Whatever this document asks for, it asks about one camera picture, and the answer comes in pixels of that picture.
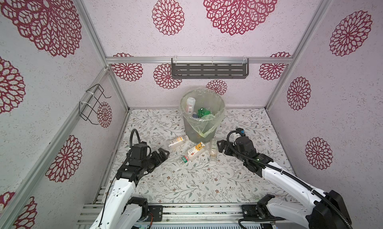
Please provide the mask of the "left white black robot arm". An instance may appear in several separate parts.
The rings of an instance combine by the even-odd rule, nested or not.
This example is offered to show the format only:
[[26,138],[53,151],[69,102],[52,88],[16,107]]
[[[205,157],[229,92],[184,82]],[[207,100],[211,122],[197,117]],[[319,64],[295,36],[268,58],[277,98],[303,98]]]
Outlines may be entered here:
[[163,148],[152,151],[146,142],[133,145],[118,169],[114,186],[91,228],[131,229],[136,222],[146,220],[148,201],[133,194],[139,181],[165,162],[169,155],[170,152]]

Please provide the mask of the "green soda bottle yellow cap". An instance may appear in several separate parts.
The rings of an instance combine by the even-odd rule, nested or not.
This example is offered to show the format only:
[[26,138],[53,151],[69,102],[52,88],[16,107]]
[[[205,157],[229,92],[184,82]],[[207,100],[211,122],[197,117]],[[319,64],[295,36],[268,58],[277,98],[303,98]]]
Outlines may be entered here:
[[200,108],[197,111],[197,116],[199,119],[204,119],[204,120],[211,119],[214,117],[214,115],[211,113],[211,111],[209,111],[205,108]]

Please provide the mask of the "white bottle red cap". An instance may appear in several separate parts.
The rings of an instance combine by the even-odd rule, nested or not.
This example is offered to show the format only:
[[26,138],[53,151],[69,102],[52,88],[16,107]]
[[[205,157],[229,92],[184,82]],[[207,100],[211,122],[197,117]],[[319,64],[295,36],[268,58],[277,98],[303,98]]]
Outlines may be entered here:
[[193,115],[194,113],[194,106],[195,106],[195,98],[193,97],[188,97],[187,102],[186,102],[186,113],[190,116]]

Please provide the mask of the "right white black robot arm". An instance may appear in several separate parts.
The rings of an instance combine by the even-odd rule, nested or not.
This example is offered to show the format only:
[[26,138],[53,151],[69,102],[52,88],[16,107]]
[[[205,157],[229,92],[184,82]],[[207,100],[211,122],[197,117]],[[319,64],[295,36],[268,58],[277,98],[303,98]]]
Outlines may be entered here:
[[352,220],[342,196],[331,190],[325,192],[290,174],[265,154],[258,153],[253,142],[241,128],[228,133],[217,142],[218,151],[240,160],[244,167],[259,177],[283,189],[300,204],[285,202],[267,194],[256,204],[242,206],[243,222],[273,224],[290,221],[306,229],[350,229]]

